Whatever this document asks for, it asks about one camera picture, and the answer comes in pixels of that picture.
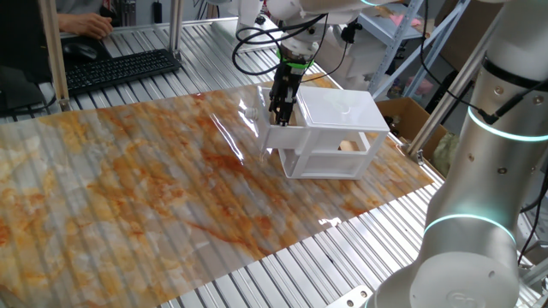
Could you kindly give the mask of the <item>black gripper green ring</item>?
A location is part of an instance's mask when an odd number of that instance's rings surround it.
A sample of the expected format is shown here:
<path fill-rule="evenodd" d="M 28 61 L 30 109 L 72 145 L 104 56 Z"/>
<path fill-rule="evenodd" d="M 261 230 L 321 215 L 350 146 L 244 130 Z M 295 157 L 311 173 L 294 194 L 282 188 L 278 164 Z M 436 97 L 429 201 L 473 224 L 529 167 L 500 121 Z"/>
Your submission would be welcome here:
<path fill-rule="evenodd" d="M 277 50 L 279 65 L 274 76 L 274 83 L 269 93 L 271 100 L 269 111 L 272 123 L 283 127 L 289 121 L 295 105 L 295 96 L 305 72 L 314 64 L 313 56 L 289 56 L 283 49 Z"/>

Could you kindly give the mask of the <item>person's bare hand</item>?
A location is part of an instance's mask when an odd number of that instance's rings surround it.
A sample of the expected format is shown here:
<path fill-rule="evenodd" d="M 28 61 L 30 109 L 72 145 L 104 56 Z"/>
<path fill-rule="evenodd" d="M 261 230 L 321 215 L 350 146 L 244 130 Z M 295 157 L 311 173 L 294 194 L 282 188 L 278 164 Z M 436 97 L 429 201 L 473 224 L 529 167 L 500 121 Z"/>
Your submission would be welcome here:
<path fill-rule="evenodd" d="M 92 39 L 104 39 L 113 31 L 111 18 L 103 17 L 95 13 L 75 15 L 69 23 L 71 33 Z"/>

